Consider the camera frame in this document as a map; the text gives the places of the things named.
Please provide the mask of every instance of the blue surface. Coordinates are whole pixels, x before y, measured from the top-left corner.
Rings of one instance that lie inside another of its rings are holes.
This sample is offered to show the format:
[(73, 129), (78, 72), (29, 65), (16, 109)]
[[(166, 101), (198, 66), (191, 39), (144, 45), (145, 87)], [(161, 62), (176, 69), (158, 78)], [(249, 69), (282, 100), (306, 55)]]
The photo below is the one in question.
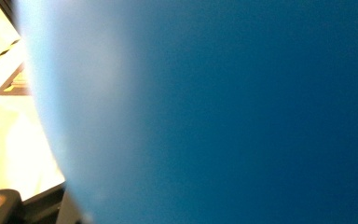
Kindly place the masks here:
[(96, 223), (358, 223), (358, 1), (22, 7), (52, 150)]

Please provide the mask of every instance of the blue plastic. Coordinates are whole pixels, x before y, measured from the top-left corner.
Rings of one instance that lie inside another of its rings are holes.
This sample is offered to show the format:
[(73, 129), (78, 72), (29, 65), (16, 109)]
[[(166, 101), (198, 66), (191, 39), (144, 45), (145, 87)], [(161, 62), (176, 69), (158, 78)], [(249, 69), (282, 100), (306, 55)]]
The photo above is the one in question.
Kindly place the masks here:
[(358, 1), (19, 4), (95, 223), (358, 223)]

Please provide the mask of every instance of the blue curved object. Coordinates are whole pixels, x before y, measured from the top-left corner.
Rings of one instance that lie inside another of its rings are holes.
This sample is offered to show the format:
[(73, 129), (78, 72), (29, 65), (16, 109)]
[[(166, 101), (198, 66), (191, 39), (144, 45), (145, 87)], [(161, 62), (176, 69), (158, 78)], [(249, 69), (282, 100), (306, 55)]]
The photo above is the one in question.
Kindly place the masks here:
[(358, 1), (19, 1), (95, 223), (358, 223)]

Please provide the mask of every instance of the black object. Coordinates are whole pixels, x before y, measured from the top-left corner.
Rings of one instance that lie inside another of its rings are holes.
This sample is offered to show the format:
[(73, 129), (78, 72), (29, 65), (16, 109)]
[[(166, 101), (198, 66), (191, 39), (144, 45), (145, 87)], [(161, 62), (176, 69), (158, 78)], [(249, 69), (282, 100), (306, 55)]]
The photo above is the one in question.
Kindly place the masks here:
[(23, 223), (21, 196), (14, 189), (0, 189), (0, 224)]
[(22, 201), (14, 189), (0, 189), (0, 224), (55, 224), (64, 184)]

